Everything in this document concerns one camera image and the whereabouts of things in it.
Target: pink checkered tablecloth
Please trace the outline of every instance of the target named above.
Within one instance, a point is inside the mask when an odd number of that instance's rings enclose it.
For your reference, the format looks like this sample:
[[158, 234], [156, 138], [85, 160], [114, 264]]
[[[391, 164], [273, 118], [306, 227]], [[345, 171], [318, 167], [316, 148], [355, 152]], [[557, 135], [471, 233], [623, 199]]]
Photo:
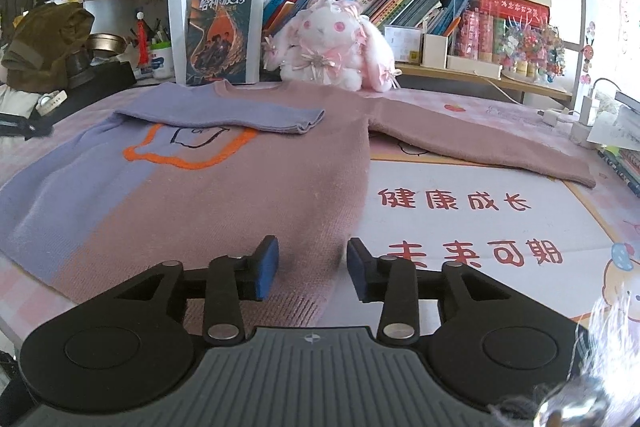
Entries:
[[[55, 132], [51, 137], [16, 144], [0, 158], [0, 185], [18, 170], [69, 140], [82, 129], [104, 119], [114, 108], [126, 104], [147, 89], [151, 88], [129, 89], [117, 93], [66, 118], [55, 126]], [[640, 251], [640, 199], [595, 152], [569, 142], [570, 124], [559, 123], [552, 128], [543, 124], [536, 110], [530, 107], [455, 94], [401, 89], [383, 96], [472, 123], [501, 128], [587, 161], [598, 184], [593, 189], [578, 186], [577, 190], [581, 192], [582, 200], [587, 201], [600, 214], [614, 240], [630, 243], [636, 251]], [[383, 155], [390, 151], [391, 147], [393, 146], [389, 140], [378, 137], [371, 139], [372, 155]], [[0, 254], [0, 329], [17, 346], [20, 346], [38, 325], [72, 306], [68, 299], [40, 283]]]

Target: white jar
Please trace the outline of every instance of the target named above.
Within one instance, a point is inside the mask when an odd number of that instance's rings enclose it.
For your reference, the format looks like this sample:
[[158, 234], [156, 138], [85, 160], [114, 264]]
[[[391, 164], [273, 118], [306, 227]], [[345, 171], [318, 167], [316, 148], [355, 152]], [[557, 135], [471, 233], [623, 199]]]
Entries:
[[152, 44], [149, 52], [151, 55], [151, 67], [154, 70], [154, 78], [164, 79], [175, 76], [171, 42]]

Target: metal screw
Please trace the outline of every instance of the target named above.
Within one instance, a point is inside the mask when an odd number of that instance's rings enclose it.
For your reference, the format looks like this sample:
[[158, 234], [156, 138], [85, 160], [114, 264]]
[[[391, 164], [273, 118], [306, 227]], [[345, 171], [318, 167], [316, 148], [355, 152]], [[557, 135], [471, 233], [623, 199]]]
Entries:
[[233, 324], [216, 324], [207, 330], [207, 334], [217, 341], [230, 341], [238, 336], [240, 330]]
[[393, 324], [386, 325], [383, 328], [382, 332], [386, 336], [388, 336], [390, 339], [403, 341], [405, 339], [410, 339], [412, 336], [414, 336], [415, 330], [409, 324], [396, 322]]

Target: red box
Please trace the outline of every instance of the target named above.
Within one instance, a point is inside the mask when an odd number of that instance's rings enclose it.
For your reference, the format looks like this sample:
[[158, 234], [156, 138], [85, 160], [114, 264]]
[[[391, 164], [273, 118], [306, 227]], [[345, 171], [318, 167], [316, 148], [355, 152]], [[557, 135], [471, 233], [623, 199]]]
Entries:
[[534, 28], [549, 22], [549, 8], [527, 0], [475, 0], [472, 3], [480, 13], [529, 23]]

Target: gray ribbed panel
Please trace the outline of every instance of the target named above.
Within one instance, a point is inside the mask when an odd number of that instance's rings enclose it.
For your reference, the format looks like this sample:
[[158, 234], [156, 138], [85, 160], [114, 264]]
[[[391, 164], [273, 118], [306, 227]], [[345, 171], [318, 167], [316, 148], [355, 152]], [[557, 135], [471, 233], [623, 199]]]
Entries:
[[[319, 339], [307, 339], [315, 333]], [[258, 328], [207, 351], [179, 389], [141, 409], [82, 416], [40, 406], [21, 427], [495, 427], [446, 394], [407, 349], [365, 328]]]

